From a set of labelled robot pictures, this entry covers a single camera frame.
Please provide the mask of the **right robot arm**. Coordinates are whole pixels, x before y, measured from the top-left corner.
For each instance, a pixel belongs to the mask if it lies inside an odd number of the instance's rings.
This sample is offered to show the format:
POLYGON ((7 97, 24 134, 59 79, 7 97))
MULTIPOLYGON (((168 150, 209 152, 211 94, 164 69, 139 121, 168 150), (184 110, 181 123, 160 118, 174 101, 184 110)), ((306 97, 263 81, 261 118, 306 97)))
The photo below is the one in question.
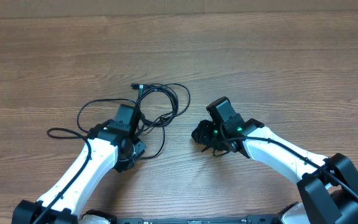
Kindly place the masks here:
POLYGON ((277 216, 278 223, 358 223, 358 170, 343 154, 304 150, 256 119, 244 121, 225 96, 206 107, 193 140, 219 157, 239 152, 271 167, 298 188, 301 202, 277 216))

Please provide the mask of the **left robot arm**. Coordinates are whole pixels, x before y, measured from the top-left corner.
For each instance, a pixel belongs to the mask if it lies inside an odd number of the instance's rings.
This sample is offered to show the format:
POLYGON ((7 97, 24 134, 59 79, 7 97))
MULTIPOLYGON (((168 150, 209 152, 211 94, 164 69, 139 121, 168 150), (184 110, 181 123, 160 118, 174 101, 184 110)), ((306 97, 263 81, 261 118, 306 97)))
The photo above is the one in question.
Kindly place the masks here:
POLYGON ((12 224, 116 223, 114 215, 99 210, 83 213, 83 207, 111 170, 131 169, 143 155, 145 144, 136 129, 141 118, 138 107, 120 105, 114 119, 91 128, 86 136, 74 135, 85 145, 61 179, 36 202, 22 200, 14 209, 12 224))

